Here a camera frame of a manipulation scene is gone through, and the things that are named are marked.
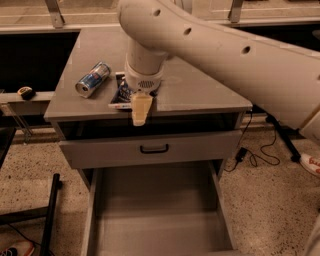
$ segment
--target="power cord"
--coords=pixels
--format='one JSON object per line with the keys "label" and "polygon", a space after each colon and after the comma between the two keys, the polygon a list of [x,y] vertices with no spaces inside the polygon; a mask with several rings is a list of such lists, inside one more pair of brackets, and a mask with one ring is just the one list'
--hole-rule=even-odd
{"label": "power cord", "polygon": [[270,165],[273,165],[273,166],[277,166],[277,165],[280,164],[281,161],[280,161],[280,159],[279,159],[278,157],[272,156],[272,155],[266,153],[265,151],[263,151],[264,148],[273,146],[273,145],[275,144],[276,140],[277,140],[277,131],[276,131],[276,129],[274,128],[274,140],[272,141],[272,143],[267,144],[267,145],[263,145],[263,146],[260,147],[260,152],[261,152],[263,155],[274,159],[276,162],[275,162],[275,163],[270,162],[270,161],[262,158],[261,156],[259,156],[259,155],[257,155],[257,154],[254,154],[254,153],[252,153],[250,150],[248,150],[248,152],[251,154],[251,156],[250,156],[249,159],[250,159],[250,163],[251,163],[252,166],[254,166],[254,167],[257,167],[257,166],[258,166],[257,158],[259,158],[260,160],[264,161],[265,163],[270,164]]}
{"label": "power cord", "polygon": [[[251,124],[251,121],[252,121],[252,111],[250,111],[250,120],[249,120],[249,122],[247,123],[246,127],[244,128],[244,130],[242,132],[242,135],[241,135],[240,140],[238,142],[237,148],[239,147],[245,132],[247,131],[249,125]],[[237,168],[238,164],[243,161],[246,153],[247,153],[247,150],[245,148],[240,148],[240,150],[238,151],[238,154],[236,156],[236,163],[235,163],[234,167],[231,170],[224,169],[224,171],[233,172]]]}
{"label": "power cord", "polygon": [[[240,140],[239,140],[239,143],[238,143],[237,147],[239,147],[239,144],[241,143],[245,132],[247,131],[249,125],[251,124],[251,121],[252,121],[252,111],[250,112],[250,120],[249,120],[249,122],[247,123],[245,129],[243,130],[243,133],[242,133],[242,135],[241,135],[241,138],[240,138]],[[266,144],[266,145],[263,145],[263,146],[260,147],[260,152],[261,152],[263,155],[274,159],[276,162],[270,162],[270,161],[268,161],[267,159],[265,159],[265,158],[263,158],[263,157],[261,157],[261,156],[259,156],[259,155],[257,155],[257,154],[252,153],[252,151],[250,151],[249,149],[246,149],[246,148],[244,148],[244,147],[241,147],[241,148],[239,149],[237,155],[236,155],[236,163],[235,163],[234,167],[233,167],[231,170],[224,169],[224,171],[229,172],[229,173],[230,173],[230,172],[233,172],[233,171],[237,168],[238,164],[244,160],[247,152],[249,152],[249,153],[251,154],[249,159],[250,159],[251,165],[254,166],[254,167],[257,167],[257,166],[258,166],[257,158],[260,159],[260,160],[262,160],[262,161],[264,161],[265,163],[270,164],[270,165],[273,165],[273,166],[279,165],[279,164],[280,164],[280,159],[279,159],[279,158],[277,158],[276,156],[272,156],[272,155],[270,155],[270,154],[268,154],[268,153],[266,153],[266,152],[264,151],[265,148],[270,147],[270,146],[273,146],[273,145],[275,144],[276,140],[277,140],[277,131],[276,131],[276,129],[274,128],[274,140],[272,141],[272,143]]]}
{"label": "power cord", "polygon": [[[11,224],[7,224],[10,228],[12,228],[14,231],[16,231],[20,236],[22,236],[24,239],[28,240],[29,242],[33,243],[34,245],[38,245],[41,247],[41,244],[40,243],[37,243],[31,239],[29,239],[28,237],[26,237],[24,234],[21,233],[21,231],[19,229],[17,229],[16,227],[12,226]],[[49,253],[51,256],[55,256],[54,253],[49,250]]]}

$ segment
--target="soda can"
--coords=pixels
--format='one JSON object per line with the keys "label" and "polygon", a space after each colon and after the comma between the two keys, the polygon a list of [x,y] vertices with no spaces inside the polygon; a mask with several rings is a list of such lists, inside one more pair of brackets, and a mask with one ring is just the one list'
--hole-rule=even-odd
{"label": "soda can", "polygon": [[89,98],[92,93],[102,84],[102,82],[110,75],[110,73],[110,67],[106,63],[100,61],[76,84],[77,92],[82,97]]}

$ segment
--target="gray cabinet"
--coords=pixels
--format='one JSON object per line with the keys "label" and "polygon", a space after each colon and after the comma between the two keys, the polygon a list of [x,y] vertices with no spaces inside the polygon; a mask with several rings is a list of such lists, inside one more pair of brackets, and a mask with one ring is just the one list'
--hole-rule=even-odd
{"label": "gray cabinet", "polygon": [[234,253],[218,180],[251,103],[171,58],[146,125],[134,127],[108,107],[114,76],[89,99],[74,87],[100,60],[123,71],[126,45],[119,26],[83,29],[45,114],[90,189],[82,255]]}

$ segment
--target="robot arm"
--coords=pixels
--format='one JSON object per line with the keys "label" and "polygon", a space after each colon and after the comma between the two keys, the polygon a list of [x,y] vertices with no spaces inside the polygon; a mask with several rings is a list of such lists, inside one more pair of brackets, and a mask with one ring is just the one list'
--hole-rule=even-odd
{"label": "robot arm", "polygon": [[169,0],[121,0],[118,8],[131,38],[126,78],[134,90],[157,86],[170,53],[320,145],[319,53],[209,24]]}

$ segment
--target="drawer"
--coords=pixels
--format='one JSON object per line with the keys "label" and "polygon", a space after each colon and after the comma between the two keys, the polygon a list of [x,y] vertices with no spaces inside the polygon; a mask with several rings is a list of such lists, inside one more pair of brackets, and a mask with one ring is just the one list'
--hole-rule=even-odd
{"label": "drawer", "polygon": [[239,255],[210,162],[95,169],[81,255]]}
{"label": "drawer", "polygon": [[232,156],[239,130],[60,142],[71,168],[225,159]]}

